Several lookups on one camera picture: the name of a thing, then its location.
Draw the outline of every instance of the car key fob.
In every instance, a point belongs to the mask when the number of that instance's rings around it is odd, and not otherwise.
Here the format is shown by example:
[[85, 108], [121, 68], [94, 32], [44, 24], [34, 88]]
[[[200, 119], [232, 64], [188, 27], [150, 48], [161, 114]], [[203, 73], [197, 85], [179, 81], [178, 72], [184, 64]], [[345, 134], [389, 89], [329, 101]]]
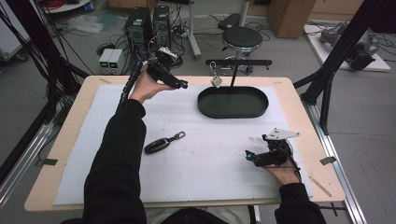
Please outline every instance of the car key fob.
[[145, 152], [147, 154], [151, 154], [154, 152], [158, 152], [166, 147], [168, 147], [172, 141], [174, 140], [178, 140], [182, 137], [186, 136], [186, 134], [184, 132], [180, 132], [175, 134], [175, 136], [170, 137], [170, 138], [160, 138], [148, 145], [145, 146]]
[[170, 145], [167, 138], [161, 138], [145, 146], [145, 152], [150, 154], [160, 151]]

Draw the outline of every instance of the gray floor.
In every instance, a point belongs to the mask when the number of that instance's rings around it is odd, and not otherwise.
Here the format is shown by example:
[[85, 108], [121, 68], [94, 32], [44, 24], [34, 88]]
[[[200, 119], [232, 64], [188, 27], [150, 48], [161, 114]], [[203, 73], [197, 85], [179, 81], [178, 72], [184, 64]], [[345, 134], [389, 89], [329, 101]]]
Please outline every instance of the gray floor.
[[[74, 10], [57, 15], [55, 20], [61, 24], [81, 13], [85, 12]], [[95, 11], [91, 15], [100, 13], [101, 11]], [[206, 21], [213, 21], [213, 18], [196, 19], [196, 27]], [[267, 24], [265, 18], [248, 18], [247, 21]], [[75, 31], [65, 37], [91, 70], [100, 74], [96, 48], [108, 42], [111, 36], [122, 34], [121, 27], [124, 23], [125, 19], [120, 17], [114, 27], [99, 35], [81, 36], [87, 34]], [[215, 28], [216, 25], [215, 22], [207, 22], [201, 32], [220, 33], [217, 29], [207, 29]], [[289, 77], [292, 81], [297, 81], [319, 69], [320, 63], [305, 36], [295, 40], [277, 39], [272, 32], [264, 32], [271, 37], [270, 41], [264, 42], [250, 58], [269, 59], [274, 64], [268, 71], [263, 67], [255, 67], [254, 76]], [[233, 55], [230, 50], [220, 50], [222, 44], [219, 35], [198, 35], [196, 38], [202, 58], [198, 61], [193, 59], [186, 41], [184, 64], [172, 71], [174, 75], [209, 76], [209, 68], [205, 66], [206, 59], [221, 59]], [[395, 49], [387, 50], [396, 53]], [[69, 48], [66, 52], [74, 65], [88, 71]], [[383, 50], [378, 54], [383, 59], [396, 60], [395, 56]], [[329, 131], [368, 223], [396, 223], [396, 91], [393, 90], [396, 86], [396, 63], [389, 62], [389, 66], [392, 70], [387, 73], [340, 70], [333, 81]], [[0, 72], [0, 162], [3, 162], [46, 103], [46, 83], [31, 60], [27, 63], [16, 60], [4, 63]], [[304, 89], [305, 87], [297, 91], [302, 93]], [[28, 170], [0, 211], [0, 223], [60, 223], [64, 219], [81, 216], [80, 212], [29, 213], [24, 210], [24, 202], [39, 171], [35, 166]], [[263, 223], [275, 223], [274, 210], [277, 205], [260, 208]], [[338, 217], [333, 211], [322, 212], [328, 223], [350, 223], [345, 211], [337, 211]]]

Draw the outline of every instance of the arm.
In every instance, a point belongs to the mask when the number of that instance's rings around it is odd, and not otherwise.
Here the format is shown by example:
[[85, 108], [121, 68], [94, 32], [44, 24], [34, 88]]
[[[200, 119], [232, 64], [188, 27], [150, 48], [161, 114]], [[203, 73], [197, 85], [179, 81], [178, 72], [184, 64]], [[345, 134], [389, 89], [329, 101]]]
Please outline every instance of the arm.
[[146, 223], [139, 180], [146, 137], [142, 104], [163, 90], [171, 88], [142, 74], [130, 99], [108, 122], [85, 181], [84, 223]]
[[319, 206], [309, 201], [305, 185], [300, 183], [289, 161], [280, 166], [264, 167], [279, 182], [282, 203], [275, 211], [278, 224], [326, 223]]

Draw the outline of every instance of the black jacket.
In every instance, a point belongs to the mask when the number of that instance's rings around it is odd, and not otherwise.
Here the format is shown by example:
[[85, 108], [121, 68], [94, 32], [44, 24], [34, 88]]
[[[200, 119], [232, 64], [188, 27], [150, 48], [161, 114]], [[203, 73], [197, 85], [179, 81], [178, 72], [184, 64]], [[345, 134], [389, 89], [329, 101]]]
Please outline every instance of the black jacket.
[[[139, 197], [145, 115], [138, 101], [128, 100], [108, 122], [85, 181], [84, 223], [147, 222]], [[309, 201], [304, 184], [289, 184], [279, 191], [282, 204], [276, 210], [277, 223], [325, 223], [318, 205]]]

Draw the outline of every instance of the stool seat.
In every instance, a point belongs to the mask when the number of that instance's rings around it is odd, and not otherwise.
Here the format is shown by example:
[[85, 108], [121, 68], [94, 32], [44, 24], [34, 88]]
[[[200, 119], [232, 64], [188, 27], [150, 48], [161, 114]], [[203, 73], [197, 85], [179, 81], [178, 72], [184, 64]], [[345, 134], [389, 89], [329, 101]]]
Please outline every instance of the stool seat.
[[229, 49], [252, 52], [262, 44], [262, 35], [247, 27], [233, 26], [223, 32], [222, 42]]

